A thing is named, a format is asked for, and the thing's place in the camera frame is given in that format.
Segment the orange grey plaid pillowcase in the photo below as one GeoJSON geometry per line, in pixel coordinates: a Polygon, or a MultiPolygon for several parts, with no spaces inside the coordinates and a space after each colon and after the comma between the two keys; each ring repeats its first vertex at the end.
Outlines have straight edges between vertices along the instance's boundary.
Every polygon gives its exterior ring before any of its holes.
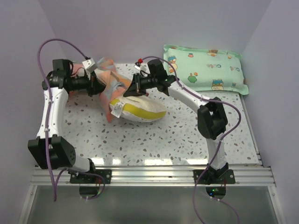
{"type": "Polygon", "coordinates": [[[97,80],[105,85],[104,91],[99,94],[100,104],[107,121],[111,122],[113,117],[109,104],[112,100],[124,94],[131,85],[131,80],[116,71],[116,66],[112,59],[103,57],[97,62],[97,66],[98,68],[95,70],[97,80]]]}

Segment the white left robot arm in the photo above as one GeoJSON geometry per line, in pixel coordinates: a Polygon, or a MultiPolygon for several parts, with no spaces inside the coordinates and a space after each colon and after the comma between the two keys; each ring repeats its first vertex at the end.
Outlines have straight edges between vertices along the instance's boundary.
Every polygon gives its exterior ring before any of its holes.
{"type": "Polygon", "coordinates": [[[86,183],[97,178],[91,159],[77,156],[76,150],[63,136],[64,109],[71,91],[85,91],[88,96],[104,91],[105,85],[96,78],[93,59],[83,61],[84,74],[72,77],[73,63],[66,59],[53,60],[53,70],[42,82],[44,94],[43,118],[36,138],[28,141],[28,149],[41,169],[69,168],[81,172],[86,183]]]}

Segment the cream pillow yellow trim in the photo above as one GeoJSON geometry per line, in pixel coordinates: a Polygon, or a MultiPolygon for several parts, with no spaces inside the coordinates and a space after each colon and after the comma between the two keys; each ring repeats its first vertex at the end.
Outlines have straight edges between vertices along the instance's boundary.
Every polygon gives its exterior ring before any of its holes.
{"type": "Polygon", "coordinates": [[[147,97],[118,97],[109,103],[111,114],[135,122],[152,122],[166,115],[166,107],[147,97]]]}

